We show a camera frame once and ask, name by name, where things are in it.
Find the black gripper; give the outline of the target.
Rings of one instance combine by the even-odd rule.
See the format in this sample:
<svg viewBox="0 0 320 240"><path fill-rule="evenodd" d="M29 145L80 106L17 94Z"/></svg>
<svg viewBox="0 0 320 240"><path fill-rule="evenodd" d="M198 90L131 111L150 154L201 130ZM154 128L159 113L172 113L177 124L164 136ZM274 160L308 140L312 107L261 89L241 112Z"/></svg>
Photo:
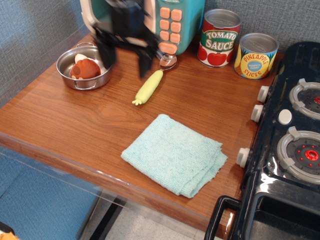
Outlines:
<svg viewBox="0 0 320 240"><path fill-rule="evenodd" d="M95 33L94 40L106 69L111 68L116 62L116 48L121 48L138 55L139 76L144 78L152 66L153 58L160 59L165 54L159 49L159 38L145 25L134 33L128 31L114 33L101 28L98 24L92 27Z"/></svg>

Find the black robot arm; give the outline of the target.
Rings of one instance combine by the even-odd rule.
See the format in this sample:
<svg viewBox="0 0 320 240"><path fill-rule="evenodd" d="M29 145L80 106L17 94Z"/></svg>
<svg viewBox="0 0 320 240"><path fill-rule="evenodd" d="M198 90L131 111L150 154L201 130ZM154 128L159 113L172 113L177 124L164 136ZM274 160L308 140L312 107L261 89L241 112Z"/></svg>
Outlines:
<svg viewBox="0 0 320 240"><path fill-rule="evenodd" d="M94 23L95 43L106 69L117 60L116 48L133 51L138 55L139 75L143 78L157 56L159 37L145 25L143 0L108 0L109 16L105 29Z"/></svg>

